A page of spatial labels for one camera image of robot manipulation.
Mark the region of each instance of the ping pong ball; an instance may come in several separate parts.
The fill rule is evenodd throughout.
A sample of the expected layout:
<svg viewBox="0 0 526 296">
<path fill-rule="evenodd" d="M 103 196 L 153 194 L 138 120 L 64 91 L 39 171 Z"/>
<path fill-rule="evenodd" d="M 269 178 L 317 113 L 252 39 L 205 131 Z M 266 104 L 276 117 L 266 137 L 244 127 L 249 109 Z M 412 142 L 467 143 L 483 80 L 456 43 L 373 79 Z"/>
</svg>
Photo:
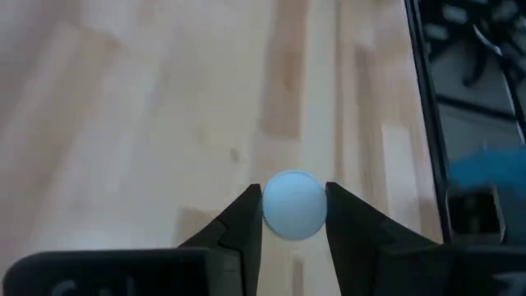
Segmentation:
<svg viewBox="0 0 526 296">
<path fill-rule="evenodd" d="M 309 173 L 289 170 L 275 175 L 263 191 L 263 216 L 280 237 L 302 240 L 314 235 L 327 217 L 327 195 Z"/>
</svg>

